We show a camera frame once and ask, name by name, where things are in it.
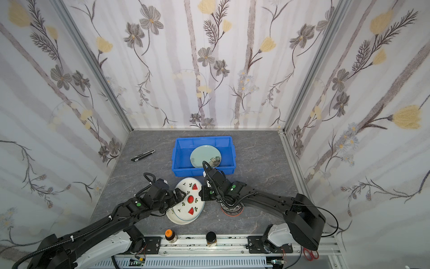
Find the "mint green plate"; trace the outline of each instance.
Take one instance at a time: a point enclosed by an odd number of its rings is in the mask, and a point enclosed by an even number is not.
[[[195,168],[202,168],[203,161],[207,161],[211,167],[217,167],[221,163],[221,153],[214,146],[203,145],[193,150],[190,161]]]

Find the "metal corner post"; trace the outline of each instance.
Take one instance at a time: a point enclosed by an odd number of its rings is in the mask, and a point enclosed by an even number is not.
[[[81,52],[82,57],[85,59],[86,63],[91,68],[93,74],[97,78],[98,82],[101,84],[102,88],[104,89],[116,113],[121,118],[121,121],[124,123],[124,125],[126,126],[129,132],[133,131],[133,127],[130,121],[128,120],[126,114],[124,113],[123,108],[121,107],[120,103],[115,97],[115,94],[111,89],[111,87],[109,86],[109,83],[106,81],[106,78],[103,75],[103,71],[100,69],[99,65],[94,61],[90,48],[88,47],[82,34],[79,32],[63,0],[50,0],[50,2],[54,7],[55,11],[57,12],[60,20],[67,28],[67,31],[72,36],[72,39],[77,45],[78,50]]]
[[[292,126],[294,119],[297,116],[301,105],[303,104],[304,98],[309,91],[310,86],[312,85],[313,79],[315,78],[318,68],[323,63],[323,59],[328,49],[330,48],[330,45],[334,40],[339,26],[341,25],[341,22],[346,15],[348,7],[352,1],[353,0],[339,0],[338,6],[333,13],[332,20],[327,27],[326,34],[324,35],[322,42],[318,48],[318,51],[315,55],[315,58],[311,66],[309,67],[309,71],[306,74],[306,77],[300,88],[299,94],[297,95],[297,99],[293,105],[293,108],[291,109],[291,112],[286,119],[285,126],[283,128],[284,133],[286,133],[287,130],[290,129],[290,127]]]

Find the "table surface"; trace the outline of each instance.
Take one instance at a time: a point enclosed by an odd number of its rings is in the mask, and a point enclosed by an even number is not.
[[[173,189],[183,177],[172,172],[172,151],[179,137],[232,136],[236,147],[236,170],[227,175],[230,181],[242,181],[256,190],[276,195],[295,196],[297,187],[287,158],[276,131],[132,131],[118,163],[100,197],[92,222],[108,215],[115,205],[131,198],[147,185],[144,172],[165,179]],[[151,156],[133,162],[130,158],[155,149]],[[196,177],[204,182],[203,176]],[[144,235],[164,234],[173,229],[178,234],[262,234],[267,225],[281,224],[283,220],[256,208],[245,207],[236,217],[225,215],[214,201],[205,203],[199,217],[187,225],[172,223],[167,216],[151,216],[141,220],[136,227]]]

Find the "blue plastic bin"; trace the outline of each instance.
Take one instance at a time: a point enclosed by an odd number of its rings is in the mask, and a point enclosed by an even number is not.
[[[172,154],[172,171],[175,176],[203,176],[203,168],[194,168],[190,161],[191,152],[202,145],[216,147],[221,153],[218,170],[226,175],[236,168],[236,150],[231,136],[206,136],[177,138]]]

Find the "plate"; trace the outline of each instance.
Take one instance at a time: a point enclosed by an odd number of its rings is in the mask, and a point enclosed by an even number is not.
[[[221,163],[221,153],[214,146],[203,145],[193,150],[190,161],[195,168],[202,168],[203,161],[207,161],[211,167],[217,167]]]
[[[200,215],[205,205],[199,196],[202,184],[193,177],[187,177],[181,180],[175,188],[179,188],[187,195],[181,203],[169,208],[166,215],[170,221],[179,225],[191,223]]]

